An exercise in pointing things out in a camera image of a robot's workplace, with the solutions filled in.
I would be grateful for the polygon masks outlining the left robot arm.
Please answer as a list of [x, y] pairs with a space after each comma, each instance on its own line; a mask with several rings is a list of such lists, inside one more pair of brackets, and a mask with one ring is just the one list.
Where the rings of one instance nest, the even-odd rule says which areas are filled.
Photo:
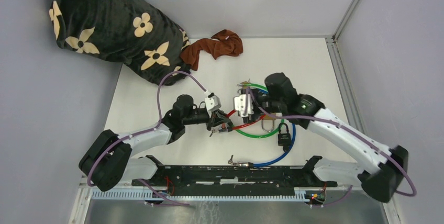
[[190, 95], [177, 97], [172, 108], [158, 123], [130, 133], [102, 131], [79, 162], [79, 169], [87, 176], [88, 186], [106, 192], [121, 181], [146, 179], [153, 186], [165, 178], [163, 169], [152, 158], [135, 158], [151, 148], [172, 144], [185, 134], [188, 125], [204, 124], [211, 133], [230, 120], [220, 110], [216, 96], [206, 98], [199, 108]]

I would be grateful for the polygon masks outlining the red cable lock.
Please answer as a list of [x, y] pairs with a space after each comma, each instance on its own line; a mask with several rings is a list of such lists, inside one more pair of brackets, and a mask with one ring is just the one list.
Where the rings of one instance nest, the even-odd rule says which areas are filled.
[[[232, 110], [231, 112], [229, 112], [229, 113], [226, 113], [227, 114], [227, 116], [229, 116], [229, 119], [230, 119], [230, 117], [235, 113], [236, 111], [235, 110]], [[260, 122], [260, 120], [261, 120], [261, 117], [259, 118], [259, 119], [249, 119], [248, 117], [247, 118], [245, 118], [244, 120], [243, 120], [243, 123], [241, 123], [241, 124], [235, 124], [235, 123], [233, 123], [233, 125], [234, 126], [238, 126], [238, 125], [244, 125], [244, 124], [248, 124], [248, 123], [253, 123], [253, 122], [255, 122], [255, 124], [256, 123], [258, 123], [258, 122]], [[224, 132], [231, 132], [231, 131], [214, 131], [213, 129], [210, 131], [210, 135], [213, 135], [213, 134], [215, 134], [215, 133], [224, 133]]]

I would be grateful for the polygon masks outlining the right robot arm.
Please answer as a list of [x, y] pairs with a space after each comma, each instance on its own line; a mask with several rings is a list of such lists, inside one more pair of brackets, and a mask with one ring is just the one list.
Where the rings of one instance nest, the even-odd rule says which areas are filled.
[[273, 73], [264, 80], [267, 93], [253, 92], [247, 84], [235, 98], [235, 109], [241, 117], [262, 113], [273, 119], [284, 119], [315, 133], [354, 159], [354, 162], [320, 158], [302, 172], [306, 185], [321, 181], [358, 186], [371, 198], [388, 203], [394, 194], [417, 195], [408, 175], [408, 151], [400, 145], [382, 144], [337, 117], [323, 102], [312, 95], [298, 93], [284, 73]]

